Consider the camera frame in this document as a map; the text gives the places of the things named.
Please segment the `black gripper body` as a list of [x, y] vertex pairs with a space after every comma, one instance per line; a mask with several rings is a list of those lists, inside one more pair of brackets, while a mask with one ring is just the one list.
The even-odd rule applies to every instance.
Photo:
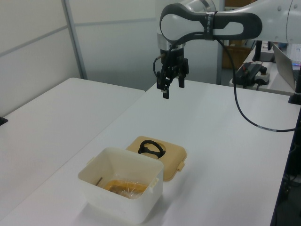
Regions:
[[184, 49], [160, 50], [163, 73], [189, 73], [188, 59], [184, 57]]

